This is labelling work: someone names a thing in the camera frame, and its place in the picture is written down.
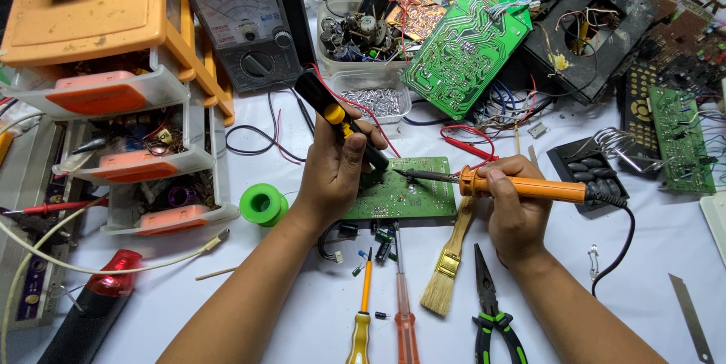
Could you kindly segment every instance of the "green handled pliers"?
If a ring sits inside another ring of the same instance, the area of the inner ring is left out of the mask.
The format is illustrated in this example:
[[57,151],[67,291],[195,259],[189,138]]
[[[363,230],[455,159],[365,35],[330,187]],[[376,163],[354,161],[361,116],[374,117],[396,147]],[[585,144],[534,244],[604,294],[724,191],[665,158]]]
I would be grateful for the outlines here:
[[492,329],[498,330],[509,347],[509,355],[512,364],[527,364],[527,357],[519,338],[509,326],[512,322],[512,314],[499,310],[499,303],[496,301],[495,283],[489,268],[486,267],[484,256],[481,254],[479,244],[474,244],[474,258],[476,260],[476,290],[479,293],[479,304],[481,311],[478,317],[472,318],[481,327],[476,335],[476,351],[474,357],[476,364],[489,364],[489,346],[492,341]]

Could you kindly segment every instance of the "solder spool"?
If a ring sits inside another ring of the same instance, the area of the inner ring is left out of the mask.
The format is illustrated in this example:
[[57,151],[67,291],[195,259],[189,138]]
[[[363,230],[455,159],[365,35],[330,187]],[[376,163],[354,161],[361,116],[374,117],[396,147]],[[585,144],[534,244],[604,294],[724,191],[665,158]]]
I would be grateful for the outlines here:
[[288,208],[285,196],[270,184],[255,184],[240,198],[240,213],[245,220],[265,228],[274,227]]

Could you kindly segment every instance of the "paintbrush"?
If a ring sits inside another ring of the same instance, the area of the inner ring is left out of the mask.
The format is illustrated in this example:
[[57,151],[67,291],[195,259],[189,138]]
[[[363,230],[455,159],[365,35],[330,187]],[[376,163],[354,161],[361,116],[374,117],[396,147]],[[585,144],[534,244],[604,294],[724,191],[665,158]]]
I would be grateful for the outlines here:
[[426,285],[421,296],[421,306],[434,313],[445,316],[449,313],[451,294],[454,292],[454,278],[461,262],[461,243],[472,220],[476,205],[476,199],[464,197],[459,204],[454,232],[451,233],[449,242],[441,249],[439,261],[433,270],[433,275]]

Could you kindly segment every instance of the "hand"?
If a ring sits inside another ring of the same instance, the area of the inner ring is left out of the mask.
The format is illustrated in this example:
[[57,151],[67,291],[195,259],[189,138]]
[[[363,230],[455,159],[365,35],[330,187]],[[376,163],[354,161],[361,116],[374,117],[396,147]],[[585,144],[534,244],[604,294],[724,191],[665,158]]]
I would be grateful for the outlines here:
[[[360,111],[344,102],[340,104],[351,118],[361,118]],[[356,124],[363,133],[353,133],[343,140],[325,119],[316,115],[315,137],[308,149],[303,182],[291,208],[310,220],[318,234],[348,212],[358,193],[361,171],[371,172],[370,165],[363,162],[367,136],[377,148],[388,147],[370,123]]]
[[527,177],[544,180],[527,157],[514,155],[486,164],[476,170],[489,183],[493,201],[489,204],[489,236],[504,264],[511,266],[546,254],[545,228],[552,208],[550,200],[520,198],[507,178]]

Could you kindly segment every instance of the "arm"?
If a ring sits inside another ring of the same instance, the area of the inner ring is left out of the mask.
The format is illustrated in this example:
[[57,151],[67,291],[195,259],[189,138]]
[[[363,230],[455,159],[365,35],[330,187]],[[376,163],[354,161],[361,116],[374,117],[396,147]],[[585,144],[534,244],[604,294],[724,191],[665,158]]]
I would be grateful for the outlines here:
[[[353,118],[357,110],[349,109]],[[373,143],[386,141],[358,122]],[[267,348],[282,304],[315,239],[355,201],[366,136],[340,144],[320,115],[308,150],[298,198],[229,279],[189,319],[157,364],[256,363]]]
[[563,362],[665,363],[649,345],[598,302],[545,249],[551,201],[519,198],[506,175],[544,179],[524,156],[479,169],[494,201],[489,220],[500,258],[509,267]]

